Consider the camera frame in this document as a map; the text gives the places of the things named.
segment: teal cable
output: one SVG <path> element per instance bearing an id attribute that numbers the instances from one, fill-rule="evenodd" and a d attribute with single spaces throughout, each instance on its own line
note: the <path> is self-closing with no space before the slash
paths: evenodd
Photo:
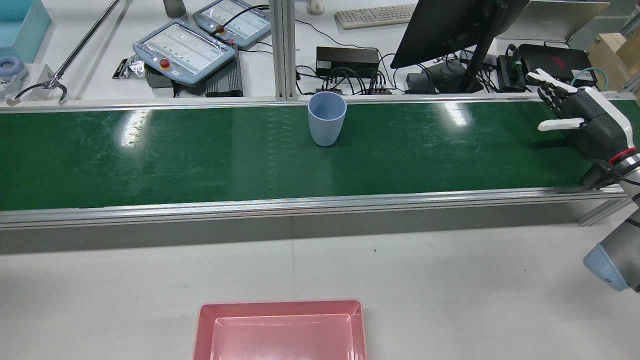
<path id="1" fill-rule="evenodd" d="M 604 76 L 604 90 L 603 91 L 607 91 L 609 89 L 609 77 L 607 76 L 607 73 L 604 72 L 604 70 L 599 69 L 597 67 L 588 67 L 582 71 L 580 71 L 574 78 L 573 80 L 571 80 L 571 83 L 569 85 L 573 86 L 573 84 L 575 83 L 576 80 L 578 80 L 578 77 L 580 77 L 580 75 L 584 74 L 585 72 L 589 71 L 589 70 L 593 70 L 593 71 L 597 71 L 599 73 L 601 73 Z"/>

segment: keyboard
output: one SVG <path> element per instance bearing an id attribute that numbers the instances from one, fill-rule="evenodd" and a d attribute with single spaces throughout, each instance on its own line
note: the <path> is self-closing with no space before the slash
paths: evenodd
<path id="1" fill-rule="evenodd" d="M 336 12 L 334 16 L 344 29 L 358 29 L 409 22 L 414 10 L 415 4 L 392 5 L 379 8 L 343 10 Z"/>

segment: pink tray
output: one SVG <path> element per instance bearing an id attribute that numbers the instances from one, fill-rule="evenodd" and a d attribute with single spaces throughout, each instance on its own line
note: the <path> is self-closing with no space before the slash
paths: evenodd
<path id="1" fill-rule="evenodd" d="M 205 304 L 193 360 L 366 360 L 358 300 Z"/>

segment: monitor stand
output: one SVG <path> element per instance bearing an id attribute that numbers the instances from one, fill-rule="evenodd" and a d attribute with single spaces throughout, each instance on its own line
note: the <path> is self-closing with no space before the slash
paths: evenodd
<path id="1" fill-rule="evenodd" d="M 442 61 L 428 67 L 428 70 L 428 75 L 433 80 L 433 85 L 441 94 L 472 94 L 484 88 L 478 80 L 472 78 L 471 87 L 464 92 L 460 92 L 460 86 L 465 79 L 467 68 L 458 60 Z"/>
<path id="2" fill-rule="evenodd" d="M 493 42 L 494 36 L 500 33 L 500 29 L 506 20 L 508 10 L 509 6 L 507 4 L 504 4 L 501 1 L 495 2 L 485 27 L 479 30 L 481 36 L 480 41 L 478 41 L 476 49 L 474 50 L 474 55 L 471 57 L 471 60 L 467 65 L 467 71 L 460 81 L 460 85 L 458 87 L 459 94 L 471 94 L 476 92 L 473 91 L 479 84 L 476 76 L 483 68 L 484 58 L 489 51 L 489 47 Z"/>

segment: plastic tray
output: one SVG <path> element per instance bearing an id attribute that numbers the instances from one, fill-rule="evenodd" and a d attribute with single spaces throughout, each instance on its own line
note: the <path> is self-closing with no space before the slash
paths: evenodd
<path id="1" fill-rule="evenodd" d="M 366 360 L 358 300 L 205 304 L 193 360 Z"/>
<path id="2" fill-rule="evenodd" d="M 33 63 L 50 22 L 41 0 L 0 0 L 0 56 Z"/>

